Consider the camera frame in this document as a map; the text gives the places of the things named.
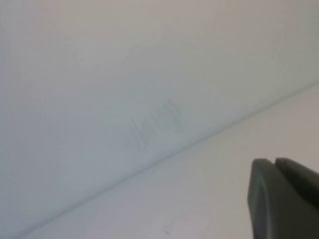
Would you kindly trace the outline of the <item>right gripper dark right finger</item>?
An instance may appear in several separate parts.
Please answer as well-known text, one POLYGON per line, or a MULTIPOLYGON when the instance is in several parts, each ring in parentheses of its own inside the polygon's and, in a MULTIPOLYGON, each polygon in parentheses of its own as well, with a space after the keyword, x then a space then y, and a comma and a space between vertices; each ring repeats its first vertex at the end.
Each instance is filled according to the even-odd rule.
POLYGON ((277 158, 275 166, 305 200, 319 199, 319 174, 288 158, 277 158))

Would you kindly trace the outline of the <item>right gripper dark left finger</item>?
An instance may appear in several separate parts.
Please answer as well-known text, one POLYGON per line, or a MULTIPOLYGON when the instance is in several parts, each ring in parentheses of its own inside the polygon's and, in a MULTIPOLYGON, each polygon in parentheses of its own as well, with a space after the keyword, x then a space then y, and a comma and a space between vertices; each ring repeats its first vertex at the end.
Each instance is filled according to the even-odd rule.
POLYGON ((305 200, 275 162, 254 159, 248 207, 255 239, 317 239, 319 200, 305 200))

